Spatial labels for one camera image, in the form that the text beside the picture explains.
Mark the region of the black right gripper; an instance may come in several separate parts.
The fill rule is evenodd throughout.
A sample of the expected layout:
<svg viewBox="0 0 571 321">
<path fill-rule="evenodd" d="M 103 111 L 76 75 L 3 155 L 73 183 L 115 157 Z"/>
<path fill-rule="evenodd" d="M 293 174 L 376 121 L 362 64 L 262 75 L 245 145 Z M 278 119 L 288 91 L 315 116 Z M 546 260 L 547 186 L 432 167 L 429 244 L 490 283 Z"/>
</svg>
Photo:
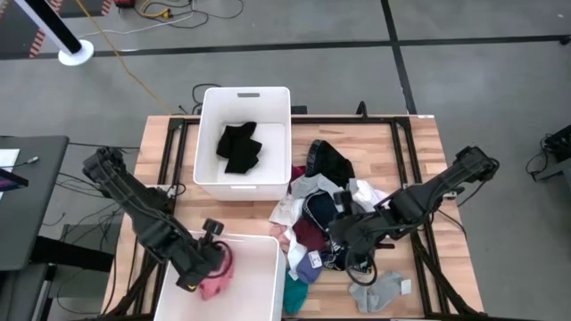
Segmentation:
<svg viewBox="0 0 571 321">
<path fill-rule="evenodd" d="M 328 223 L 328 232 L 336 243 L 356 253 L 367 253 L 393 233 L 393 211 L 348 209 Z"/>
</svg>

